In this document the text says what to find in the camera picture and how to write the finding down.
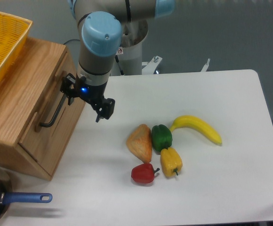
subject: green bell pepper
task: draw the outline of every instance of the green bell pepper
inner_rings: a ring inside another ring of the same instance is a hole
[[[153,126],[151,137],[152,146],[158,152],[165,148],[168,149],[172,145],[172,133],[165,125]]]

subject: yellow banana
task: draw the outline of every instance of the yellow banana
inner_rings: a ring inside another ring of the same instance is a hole
[[[178,128],[192,128],[202,135],[204,135],[207,139],[212,141],[217,145],[222,145],[221,136],[218,134],[216,130],[213,129],[209,124],[207,124],[204,120],[197,118],[192,115],[182,115],[177,117],[171,127],[170,131],[173,132]]]

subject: floor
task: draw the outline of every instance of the floor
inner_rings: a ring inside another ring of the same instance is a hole
[[[198,72],[210,58],[211,71],[258,72],[273,115],[273,0],[176,0],[174,14],[148,20],[143,61],[163,57],[161,73]],[[30,36],[58,43],[76,39],[76,22],[66,0],[0,0],[0,11],[31,19]],[[78,42],[69,42],[75,63]]]

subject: blue pan handle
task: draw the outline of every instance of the blue pan handle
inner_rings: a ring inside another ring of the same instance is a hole
[[[49,203],[52,199],[53,196],[50,193],[8,192],[4,194],[2,204],[6,205],[12,202]]]

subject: bread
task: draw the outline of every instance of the bread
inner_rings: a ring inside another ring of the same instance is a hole
[[[141,124],[126,141],[128,149],[143,163],[150,163],[152,157],[151,131],[146,124]]]

